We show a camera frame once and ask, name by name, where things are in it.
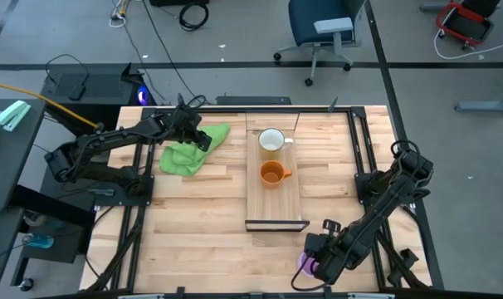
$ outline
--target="office chair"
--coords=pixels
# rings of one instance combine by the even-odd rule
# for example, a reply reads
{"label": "office chair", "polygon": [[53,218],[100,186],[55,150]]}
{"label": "office chair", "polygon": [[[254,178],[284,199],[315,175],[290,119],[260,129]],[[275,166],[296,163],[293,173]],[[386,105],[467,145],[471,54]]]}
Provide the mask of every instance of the office chair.
{"label": "office chair", "polygon": [[344,70],[351,70],[353,61],[342,52],[342,48],[360,46],[358,22],[365,2],[366,0],[291,0],[288,13],[295,46],[277,50],[274,59],[279,61],[284,51],[312,47],[312,70],[310,78],[305,80],[307,86],[314,83],[320,50],[342,56],[347,61]]}

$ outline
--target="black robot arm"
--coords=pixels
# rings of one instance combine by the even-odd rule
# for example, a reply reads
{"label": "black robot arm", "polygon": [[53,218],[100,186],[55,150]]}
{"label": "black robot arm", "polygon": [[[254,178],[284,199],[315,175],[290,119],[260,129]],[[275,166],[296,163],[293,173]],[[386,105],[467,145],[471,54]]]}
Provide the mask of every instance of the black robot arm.
{"label": "black robot arm", "polygon": [[[395,160],[390,170],[373,173],[365,183],[364,192],[377,200],[361,219],[342,230],[335,223],[337,225],[332,226],[335,231],[320,235],[307,234],[304,251],[307,257],[314,258],[318,263],[314,276],[323,281],[324,285],[336,283],[345,268],[354,270],[369,255],[376,233],[395,208],[428,194],[422,187],[432,177],[432,162],[422,157],[418,151],[401,149],[400,146],[393,155]],[[328,221],[325,221],[325,228],[331,227],[326,225]],[[293,282],[292,287],[297,291],[311,291],[294,287]]]}
{"label": "black robot arm", "polygon": [[45,160],[59,182],[94,179],[117,183],[127,194],[140,194],[144,192],[144,180],[137,169],[131,166],[115,169],[91,163],[90,159],[106,150],[138,143],[162,144],[165,140],[193,142],[200,150],[207,151],[211,138],[197,129],[201,120],[196,110],[181,100],[174,110],[156,111],[133,127],[82,135],[46,154]]}

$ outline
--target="chair wheel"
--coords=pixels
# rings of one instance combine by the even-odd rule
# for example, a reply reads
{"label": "chair wheel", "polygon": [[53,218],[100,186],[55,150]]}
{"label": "chair wheel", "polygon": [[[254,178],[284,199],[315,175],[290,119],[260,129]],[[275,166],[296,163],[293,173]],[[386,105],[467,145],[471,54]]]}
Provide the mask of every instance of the chair wheel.
{"label": "chair wheel", "polygon": [[31,278],[23,278],[21,284],[19,285],[19,290],[21,292],[28,292],[34,287],[34,280]]}

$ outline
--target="green towel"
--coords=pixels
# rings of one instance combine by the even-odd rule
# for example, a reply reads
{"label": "green towel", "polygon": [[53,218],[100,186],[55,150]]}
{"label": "green towel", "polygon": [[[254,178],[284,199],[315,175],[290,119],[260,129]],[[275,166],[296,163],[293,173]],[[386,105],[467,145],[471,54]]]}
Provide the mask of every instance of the green towel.
{"label": "green towel", "polygon": [[196,174],[203,162],[217,146],[219,146],[229,133],[229,124],[210,125],[201,129],[211,137],[211,144],[207,152],[201,151],[195,144],[176,143],[165,148],[159,168],[161,171],[182,176]]}

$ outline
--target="concrete floor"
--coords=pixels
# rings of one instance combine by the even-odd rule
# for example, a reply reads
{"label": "concrete floor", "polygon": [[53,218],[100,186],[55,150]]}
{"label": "concrete floor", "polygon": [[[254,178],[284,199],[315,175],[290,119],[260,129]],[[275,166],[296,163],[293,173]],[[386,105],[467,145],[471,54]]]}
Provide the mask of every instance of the concrete floor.
{"label": "concrete floor", "polygon": [[[0,20],[11,0],[0,0]],[[154,22],[175,62],[271,61],[278,47],[292,41],[287,16],[288,0],[212,0],[211,17],[202,30],[184,32],[177,22],[156,7],[149,7]],[[387,62],[450,62],[432,47],[435,14],[420,13],[421,0],[371,0]],[[25,0],[16,5],[0,35],[0,64],[44,64],[69,53],[84,63],[138,62],[124,29],[108,27],[112,4],[99,0]],[[179,7],[169,7],[177,13]],[[191,11],[191,18],[199,12]],[[145,62],[168,62],[146,17],[143,5],[129,6],[128,29]],[[503,1],[493,16],[494,31],[477,50],[503,43]],[[306,68],[190,68],[183,79],[197,94],[215,96],[290,96],[294,104],[387,105],[388,96],[374,41],[364,15],[363,45],[347,50],[356,62],[346,73],[324,67],[315,84],[306,87]],[[441,52],[460,55],[451,38],[438,40]],[[308,61],[310,53],[294,51],[284,61]],[[323,61],[338,61],[323,54]],[[476,69],[390,69],[393,87],[411,140],[435,164],[432,195],[424,200],[445,288],[503,293],[503,114],[456,113],[459,100],[503,100],[503,68],[486,69],[482,63],[503,62],[503,49],[452,62],[477,62]],[[58,63],[74,63],[68,59]],[[151,69],[161,93],[186,95],[183,84],[169,69]],[[39,91],[44,71],[0,71],[0,81]],[[25,98],[0,90],[0,98]],[[36,144],[54,149],[73,137],[57,124],[44,121]],[[21,183],[39,189],[46,170],[42,150],[34,147]],[[74,264],[31,261],[27,276],[37,279],[27,293],[9,287],[17,261],[11,256],[0,286],[0,298],[28,298],[76,292],[83,258]]]}

